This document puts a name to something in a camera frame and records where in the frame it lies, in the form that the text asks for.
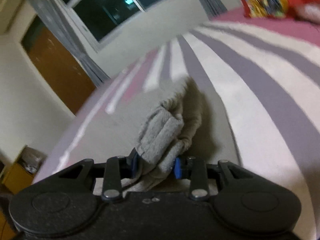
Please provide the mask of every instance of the cloth fold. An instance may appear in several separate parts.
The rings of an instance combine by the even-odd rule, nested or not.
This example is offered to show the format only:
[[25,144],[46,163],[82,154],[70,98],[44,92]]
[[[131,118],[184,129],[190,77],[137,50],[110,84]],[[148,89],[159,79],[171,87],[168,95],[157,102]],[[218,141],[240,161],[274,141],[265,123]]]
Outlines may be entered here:
[[126,191],[148,191],[170,174],[177,156],[188,150],[202,122],[202,98],[192,78],[147,117],[136,144],[140,156],[135,179],[123,179]]

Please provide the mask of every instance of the white stripe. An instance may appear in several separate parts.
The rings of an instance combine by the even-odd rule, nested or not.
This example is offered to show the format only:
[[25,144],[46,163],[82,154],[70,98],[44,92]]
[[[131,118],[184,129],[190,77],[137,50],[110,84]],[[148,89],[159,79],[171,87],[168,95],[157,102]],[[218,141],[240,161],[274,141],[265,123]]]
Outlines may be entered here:
[[109,102],[109,104],[106,107],[106,113],[107,114],[113,114],[116,110],[116,106],[118,105],[119,100],[121,99],[122,95],[125,93],[127,88],[130,86],[134,76],[137,74],[139,69],[141,68],[141,65],[145,61],[145,57],[142,57],[139,59],[136,66],[131,70],[131,72],[127,75],[127,77],[124,79],[123,83]]
[[172,80],[176,80],[185,76],[188,76],[188,70],[184,62],[178,39],[175,38],[171,42],[170,77]]
[[257,64],[268,73],[305,112],[308,119],[320,132],[320,89],[287,60],[272,52],[257,49],[231,34],[198,28],[201,33],[222,41],[238,54]]
[[109,97],[110,93],[117,87],[119,82],[123,79],[127,72],[127,69],[124,69],[117,77],[116,79],[112,82],[110,87],[104,92],[104,94],[101,96],[101,98],[98,100],[98,102],[94,105],[94,107],[91,109],[89,114],[85,117],[83,123],[79,127],[74,139],[72,140],[71,144],[68,146],[68,148],[65,150],[63,155],[59,158],[59,164],[57,165],[57,168],[52,172],[52,174],[57,173],[58,171],[61,171],[62,169],[65,168],[65,166],[68,163],[68,160],[70,158],[70,153],[73,151],[74,148],[78,145],[79,141],[82,139],[84,136],[85,130],[87,129],[89,123],[91,120],[94,118],[96,113],[100,110],[104,102],[107,100]]
[[285,36],[254,25],[242,23],[215,21],[206,23],[206,25],[213,25],[225,28],[230,27],[231,29],[251,34],[269,44],[292,50],[304,56],[314,64],[320,66],[320,48],[307,41]]
[[294,231],[303,240],[315,240],[315,218],[308,186],[268,112],[214,51],[191,34],[184,37],[226,107],[244,167],[292,190],[300,198],[302,212]]
[[161,70],[163,68],[165,49],[166,49],[166,45],[163,45],[159,50],[158,55],[151,67],[151,70],[143,84],[144,91],[149,91],[159,86]]

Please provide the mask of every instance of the folded cloth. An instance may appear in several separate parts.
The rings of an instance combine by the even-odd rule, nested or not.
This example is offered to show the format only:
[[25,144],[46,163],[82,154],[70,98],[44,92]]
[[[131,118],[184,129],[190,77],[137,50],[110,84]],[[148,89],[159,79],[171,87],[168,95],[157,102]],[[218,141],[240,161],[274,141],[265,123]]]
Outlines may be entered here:
[[140,156],[135,179],[123,179],[126,191],[148,191],[171,172],[177,156],[188,150],[202,121],[202,98],[187,78],[183,89],[164,100],[142,125],[136,144]]

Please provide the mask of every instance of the brown wooden door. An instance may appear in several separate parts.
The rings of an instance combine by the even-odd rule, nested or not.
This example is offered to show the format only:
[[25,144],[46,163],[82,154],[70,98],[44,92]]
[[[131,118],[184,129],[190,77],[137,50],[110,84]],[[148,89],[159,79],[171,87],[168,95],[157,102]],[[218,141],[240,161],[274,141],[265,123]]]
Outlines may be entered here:
[[43,27],[28,55],[53,91],[75,114],[95,85],[69,51]]

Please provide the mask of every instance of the door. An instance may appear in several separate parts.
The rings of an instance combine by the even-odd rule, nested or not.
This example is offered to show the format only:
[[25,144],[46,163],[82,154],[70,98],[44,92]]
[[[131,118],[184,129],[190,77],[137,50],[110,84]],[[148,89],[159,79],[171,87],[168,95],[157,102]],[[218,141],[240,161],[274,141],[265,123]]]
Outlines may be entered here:
[[39,18],[30,26],[22,45],[52,90],[76,114],[95,89],[83,68]]

